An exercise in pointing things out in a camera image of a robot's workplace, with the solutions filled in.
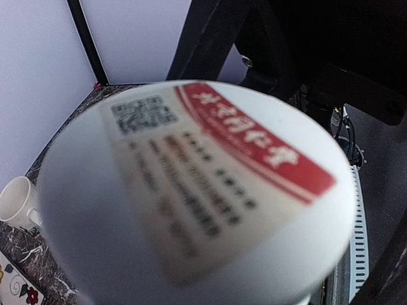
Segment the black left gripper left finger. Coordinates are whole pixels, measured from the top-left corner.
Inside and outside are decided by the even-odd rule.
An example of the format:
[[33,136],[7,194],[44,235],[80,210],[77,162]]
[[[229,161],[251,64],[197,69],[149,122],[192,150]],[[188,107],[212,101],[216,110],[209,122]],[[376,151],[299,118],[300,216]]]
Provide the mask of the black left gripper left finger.
[[249,59],[241,86],[295,94],[296,67],[269,1],[192,1],[166,79],[215,81],[233,46]]

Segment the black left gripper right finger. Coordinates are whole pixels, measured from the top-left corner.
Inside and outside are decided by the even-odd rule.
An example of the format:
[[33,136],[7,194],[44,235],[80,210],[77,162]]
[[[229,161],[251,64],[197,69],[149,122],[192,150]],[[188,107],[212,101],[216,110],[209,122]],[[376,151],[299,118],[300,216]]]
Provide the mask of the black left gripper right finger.
[[352,304],[406,304],[406,219],[402,219]]

